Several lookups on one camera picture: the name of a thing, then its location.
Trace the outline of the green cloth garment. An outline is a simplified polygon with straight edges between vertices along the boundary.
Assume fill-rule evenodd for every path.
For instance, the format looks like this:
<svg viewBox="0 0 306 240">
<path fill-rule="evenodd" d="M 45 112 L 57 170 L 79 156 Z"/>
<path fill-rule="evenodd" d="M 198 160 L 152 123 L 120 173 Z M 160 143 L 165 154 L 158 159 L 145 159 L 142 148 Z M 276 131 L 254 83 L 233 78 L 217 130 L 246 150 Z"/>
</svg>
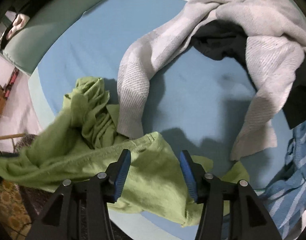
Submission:
<svg viewBox="0 0 306 240">
<path fill-rule="evenodd" d="M 199 223 L 202 206 L 188 194 L 179 161 L 158 132 L 135 140 L 117 132 L 119 106 L 100 77 L 82 77 L 64 96 L 63 107 L 18 157 L 0 157 L 0 176 L 25 187 L 54 192 L 65 180 L 86 180 L 131 151 L 123 192 L 110 209 L 148 211 L 182 226 Z"/>
</svg>

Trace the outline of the grey knit sweater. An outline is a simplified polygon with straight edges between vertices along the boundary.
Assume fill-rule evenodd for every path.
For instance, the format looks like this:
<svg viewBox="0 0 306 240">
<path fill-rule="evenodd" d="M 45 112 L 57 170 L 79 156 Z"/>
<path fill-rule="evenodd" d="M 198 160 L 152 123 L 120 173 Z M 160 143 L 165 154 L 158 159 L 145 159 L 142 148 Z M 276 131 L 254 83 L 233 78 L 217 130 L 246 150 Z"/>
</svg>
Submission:
<svg viewBox="0 0 306 240">
<path fill-rule="evenodd" d="M 286 103 L 295 72 L 306 56 L 306 23 L 289 0 L 189 0 L 176 17 L 131 44 L 118 71 L 120 134 L 142 137 L 150 79 L 184 52 L 193 35 L 212 20 L 244 29 L 247 70 L 257 87 L 231 159 L 277 146 L 271 120 Z"/>
</svg>

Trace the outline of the blue striped garment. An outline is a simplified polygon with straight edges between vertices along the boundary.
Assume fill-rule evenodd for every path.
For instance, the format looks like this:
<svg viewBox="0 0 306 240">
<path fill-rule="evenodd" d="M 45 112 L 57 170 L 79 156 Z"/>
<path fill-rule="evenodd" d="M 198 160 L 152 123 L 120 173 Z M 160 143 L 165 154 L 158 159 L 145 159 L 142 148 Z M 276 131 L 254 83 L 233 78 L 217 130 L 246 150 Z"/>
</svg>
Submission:
<svg viewBox="0 0 306 240">
<path fill-rule="evenodd" d="M 306 121 L 293 128 L 287 145 L 236 162 L 222 180 L 252 183 L 282 239 L 291 235 L 306 210 Z"/>
</svg>

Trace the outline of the black garment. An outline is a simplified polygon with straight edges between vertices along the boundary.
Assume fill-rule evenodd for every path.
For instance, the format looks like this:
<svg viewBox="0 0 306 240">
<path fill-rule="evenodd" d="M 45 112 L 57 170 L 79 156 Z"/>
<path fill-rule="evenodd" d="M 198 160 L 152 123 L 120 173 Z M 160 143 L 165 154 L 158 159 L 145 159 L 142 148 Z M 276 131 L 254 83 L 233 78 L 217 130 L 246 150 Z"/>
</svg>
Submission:
<svg viewBox="0 0 306 240">
<path fill-rule="evenodd" d="M 214 20 L 200 27 L 191 38 L 190 44 L 213 60 L 234 58 L 247 70 L 246 42 L 247 35 L 241 26 Z M 306 121 L 306 55 L 295 72 L 295 81 L 283 111 L 290 129 Z"/>
</svg>

